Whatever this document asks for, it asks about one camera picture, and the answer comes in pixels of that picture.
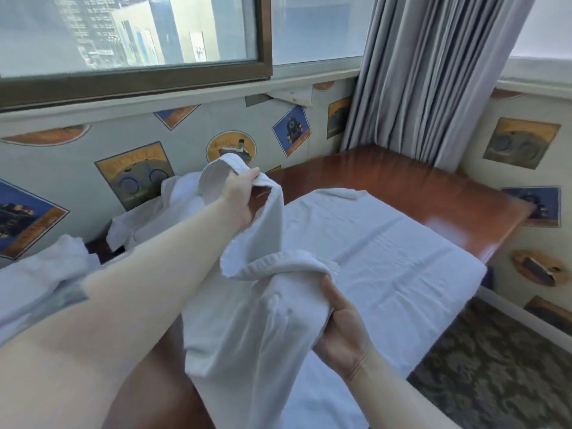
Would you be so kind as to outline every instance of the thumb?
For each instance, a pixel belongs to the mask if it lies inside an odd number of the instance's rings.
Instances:
[[[245,178],[247,181],[252,182],[260,174],[260,169],[256,167],[255,169],[247,170],[246,172],[240,173],[240,177]]]
[[[324,276],[320,288],[334,310],[343,310],[353,307],[352,303],[340,292],[340,289],[336,287],[329,276]]]

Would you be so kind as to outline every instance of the forearm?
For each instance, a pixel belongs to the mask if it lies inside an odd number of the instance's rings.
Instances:
[[[459,429],[376,351],[347,385],[371,429]]]
[[[22,428],[99,427],[126,376],[238,231],[232,212],[218,200],[141,244],[85,279],[88,301],[0,349],[0,420]]]

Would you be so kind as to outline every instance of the wallpaper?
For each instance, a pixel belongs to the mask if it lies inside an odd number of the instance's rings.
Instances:
[[[493,263],[502,297],[572,333],[572,101],[496,90],[465,152],[469,177],[534,205]]]
[[[314,85],[312,107],[251,95],[0,139],[0,267],[64,233],[98,237],[225,153],[267,172],[337,152],[354,88]]]

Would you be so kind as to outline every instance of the window frame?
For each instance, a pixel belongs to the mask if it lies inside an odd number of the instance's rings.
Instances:
[[[272,77],[270,0],[254,0],[257,60],[0,78],[0,112],[268,80]]]

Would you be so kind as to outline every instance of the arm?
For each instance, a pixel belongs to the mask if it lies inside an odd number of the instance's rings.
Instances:
[[[248,202],[258,173],[230,175],[221,198],[201,213],[89,275],[82,283],[86,302],[0,349],[4,425],[100,428],[127,375],[252,220]]]
[[[376,351],[358,310],[327,276],[322,291],[334,311],[314,351],[345,381],[371,429],[459,429]]]

